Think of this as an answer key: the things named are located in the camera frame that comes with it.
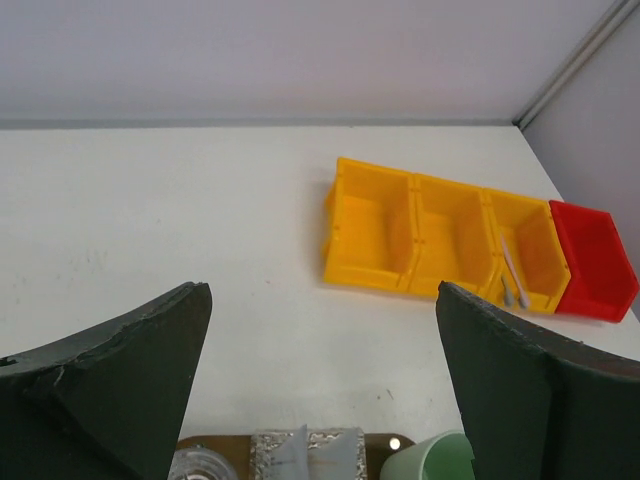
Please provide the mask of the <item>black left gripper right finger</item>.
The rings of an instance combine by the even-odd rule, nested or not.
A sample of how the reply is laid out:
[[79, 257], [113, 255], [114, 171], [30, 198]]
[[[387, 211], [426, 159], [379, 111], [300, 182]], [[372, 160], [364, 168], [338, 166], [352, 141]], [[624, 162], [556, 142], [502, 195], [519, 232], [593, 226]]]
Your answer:
[[436, 317], [476, 478], [638, 478], [638, 361], [449, 282]]

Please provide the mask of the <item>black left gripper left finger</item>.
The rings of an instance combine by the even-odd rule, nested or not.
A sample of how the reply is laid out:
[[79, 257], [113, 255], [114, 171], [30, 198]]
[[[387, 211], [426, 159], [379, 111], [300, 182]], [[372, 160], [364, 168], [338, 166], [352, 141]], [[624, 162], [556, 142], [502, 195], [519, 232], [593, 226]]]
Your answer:
[[212, 307], [187, 282], [2, 358], [2, 478], [167, 478]]

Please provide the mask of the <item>green plastic cup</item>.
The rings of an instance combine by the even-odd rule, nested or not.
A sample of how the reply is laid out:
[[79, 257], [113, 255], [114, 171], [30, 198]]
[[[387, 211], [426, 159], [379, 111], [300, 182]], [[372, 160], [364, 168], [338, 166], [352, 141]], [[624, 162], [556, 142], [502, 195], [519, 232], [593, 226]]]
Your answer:
[[449, 431], [392, 454], [380, 479], [474, 480], [472, 446], [462, 431]]

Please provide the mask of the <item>clear glass tumbler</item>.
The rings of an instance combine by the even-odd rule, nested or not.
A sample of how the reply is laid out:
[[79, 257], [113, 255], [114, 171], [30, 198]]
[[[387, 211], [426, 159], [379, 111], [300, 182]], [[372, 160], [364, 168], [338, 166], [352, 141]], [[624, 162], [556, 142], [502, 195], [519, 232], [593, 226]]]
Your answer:
[[238, 474], [221, 454], [195, 446], [179, 449], [174, 453], [167, 479], [238, 480]]

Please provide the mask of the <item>grey toothbrush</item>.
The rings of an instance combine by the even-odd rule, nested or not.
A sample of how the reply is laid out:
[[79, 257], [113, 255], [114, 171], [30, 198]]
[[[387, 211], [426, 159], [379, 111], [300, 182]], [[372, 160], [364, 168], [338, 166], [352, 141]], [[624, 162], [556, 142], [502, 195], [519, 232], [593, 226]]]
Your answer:
[[501, 282], [504, 289], [504, 294], [503, 294], [504, 305], [508, 308], [512, 308], [515, 304], [515, 297], [510, 288], [508, 278], [505, 274], [501, 275]]

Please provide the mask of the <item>pink toothbrush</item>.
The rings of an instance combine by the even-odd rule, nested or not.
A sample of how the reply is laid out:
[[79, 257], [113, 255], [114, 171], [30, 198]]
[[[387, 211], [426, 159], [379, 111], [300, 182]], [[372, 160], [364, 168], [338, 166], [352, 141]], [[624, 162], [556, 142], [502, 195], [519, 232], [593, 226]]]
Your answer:
[[520, 279], [520, 276], [517, 272], [513, 257], [511, 255], [511, 252], [509, 250], [508, 244], [506, 242], [506, 239], [503, 235], [500, 235], [500, 240], [501, 240], [501, 244], [502, 244], [502, 249], [503, 249], [503, 253], [504, 253], [504, 257], [505, 257], [505, 261], [509, 267], [509, 270], [511, 271], [511, 274], [514, 278], [514, 281], [516, 283], [516, 286], [518, 288], [519, 291], [519, 304], [521, 306], [522, 309], [524, 310], [528, 310], [531, 306], [531, 301], [529, 299], [529, 296], [527, 295], [523, 283]]

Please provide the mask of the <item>clear glass holder block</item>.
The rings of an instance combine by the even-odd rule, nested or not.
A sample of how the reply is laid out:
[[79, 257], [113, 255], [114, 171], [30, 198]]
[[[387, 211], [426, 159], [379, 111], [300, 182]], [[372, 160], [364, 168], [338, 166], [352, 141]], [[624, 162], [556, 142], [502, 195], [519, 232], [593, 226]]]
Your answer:
[[261, 430], [251, 436], [252, 479], [366, 479], [359, 428]]

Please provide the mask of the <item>white toothpaste tube black cap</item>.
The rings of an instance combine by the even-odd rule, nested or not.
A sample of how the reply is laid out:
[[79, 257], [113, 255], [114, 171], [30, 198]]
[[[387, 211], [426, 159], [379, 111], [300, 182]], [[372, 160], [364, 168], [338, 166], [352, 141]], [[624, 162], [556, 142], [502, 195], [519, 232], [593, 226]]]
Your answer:
[[271, 479], [304, 480], [310, 478], [307, 441], [307, 426], [303, 425], [282, 445], [271, 452]]

